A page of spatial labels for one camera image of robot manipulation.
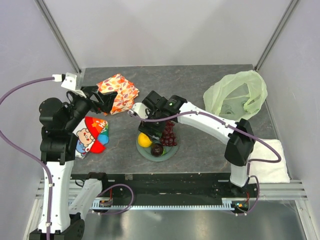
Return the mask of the dark red fake grapes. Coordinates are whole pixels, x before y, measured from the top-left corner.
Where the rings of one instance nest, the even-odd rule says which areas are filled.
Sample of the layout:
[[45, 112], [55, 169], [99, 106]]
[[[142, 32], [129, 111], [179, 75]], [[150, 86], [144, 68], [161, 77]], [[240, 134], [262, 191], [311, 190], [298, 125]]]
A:
[[160, 138], [160, 143], [165, 147], [175, 147], [178, 145], [177, 135], [174, 130], [174, 122], [166, 121], [165, 128], [162, 132], [162, 136]]

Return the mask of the yellow fake orange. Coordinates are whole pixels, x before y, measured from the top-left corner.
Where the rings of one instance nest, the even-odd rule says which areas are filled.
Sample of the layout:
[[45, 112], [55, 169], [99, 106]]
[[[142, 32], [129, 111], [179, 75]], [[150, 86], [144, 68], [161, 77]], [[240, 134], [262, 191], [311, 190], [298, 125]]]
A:
[[137, 143], [142, 148], [148, 148], [153, 144], [153, 141], [143, 132], [137, 137]]

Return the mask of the dark purple fake plum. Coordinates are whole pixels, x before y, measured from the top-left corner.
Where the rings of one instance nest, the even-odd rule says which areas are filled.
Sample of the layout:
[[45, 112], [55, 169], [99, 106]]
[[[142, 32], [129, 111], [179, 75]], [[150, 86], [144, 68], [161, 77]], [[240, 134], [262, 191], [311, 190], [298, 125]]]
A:
[[150, 147], [150, 154], [153, 157], [160, 157], [164, 154], [164, 147], [160, 143], [153, 143]]

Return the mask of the light green plastic bag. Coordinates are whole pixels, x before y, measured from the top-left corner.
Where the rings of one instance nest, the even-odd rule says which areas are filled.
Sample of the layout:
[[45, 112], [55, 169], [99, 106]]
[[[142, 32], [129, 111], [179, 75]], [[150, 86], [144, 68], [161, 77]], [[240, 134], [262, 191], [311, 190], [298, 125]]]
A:
[[249, 120], [268, 96], [264, 79], [254, 70], [225, 75], [203, 94], [205, 110], [221, 118]]

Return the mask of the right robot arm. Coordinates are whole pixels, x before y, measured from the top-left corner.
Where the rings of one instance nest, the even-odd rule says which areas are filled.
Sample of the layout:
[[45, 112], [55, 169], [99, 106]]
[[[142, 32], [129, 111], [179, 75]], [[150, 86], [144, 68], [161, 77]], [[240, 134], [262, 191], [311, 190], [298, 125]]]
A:
[[248, 160], [255, 144], [251, 125], [247, 120], [228, 120], [209, 113], [178, 95], [166, 99], [155, 91], [151, 91], [142, 102], [135, 103], [132, 110], [140, 119], [139, 131], [153, 140], [160, 139], [165, 123], [172, 120], [194, 127], [221, 141], [226, 145], [224, 157], [231, 166], [230, 193], [240, 197], [247, 191]]

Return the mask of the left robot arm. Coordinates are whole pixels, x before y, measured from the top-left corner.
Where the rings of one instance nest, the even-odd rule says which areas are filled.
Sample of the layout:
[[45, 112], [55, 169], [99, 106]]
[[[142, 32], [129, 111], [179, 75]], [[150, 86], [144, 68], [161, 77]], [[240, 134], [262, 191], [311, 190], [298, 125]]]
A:
[[68, 91], [68, 102], [51, 97], [39, 106], [42, 124], [40, 160], [44, 164], [43, 209], [37, 229], [30, 240], [80, 240], [85, 218], [97, 196], [110, 191], [107, 174], [90, 172], [73, 202], [69, 202], [70, 179], [76, 158], [89, 151], [105, 149], [107, 123], [90, 119], [88, 112], [109, 113], [117, 92], [101, 93], [97, 86], [83, 87], [78, 93]]

